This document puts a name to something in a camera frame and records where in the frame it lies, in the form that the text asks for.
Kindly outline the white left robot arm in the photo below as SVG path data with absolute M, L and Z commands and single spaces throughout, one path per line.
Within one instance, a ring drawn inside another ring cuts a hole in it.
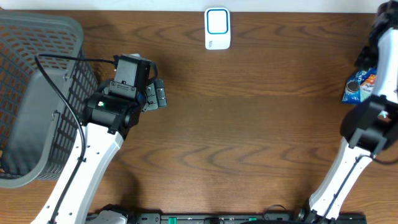
M 88 210 L 109 163 L 142 112 L 167 106 L 163 80 L 136 86 L 113 80 L 86 101 L 72 153 L 34 223 L 91 223 Z

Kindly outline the blue cookie pack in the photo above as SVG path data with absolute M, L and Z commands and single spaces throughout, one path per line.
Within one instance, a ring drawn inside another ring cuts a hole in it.
M 372 93 L 376 78 L 377 68 L 358 70 L 346 82 L 342 102 L 358 105 L 366 100 Z

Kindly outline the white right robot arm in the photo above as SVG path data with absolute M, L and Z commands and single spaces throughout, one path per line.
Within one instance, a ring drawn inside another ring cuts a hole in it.
M 337 223 L 341 206 L 363 170 L 379 162 L 376 156 L 397 141 L 397 1 L 378 7 L 369 43 L 355 65 L 376 69 L 375 86 L 345 116 L 338 155 L 308 207 L 299 211 L 299 222 Z

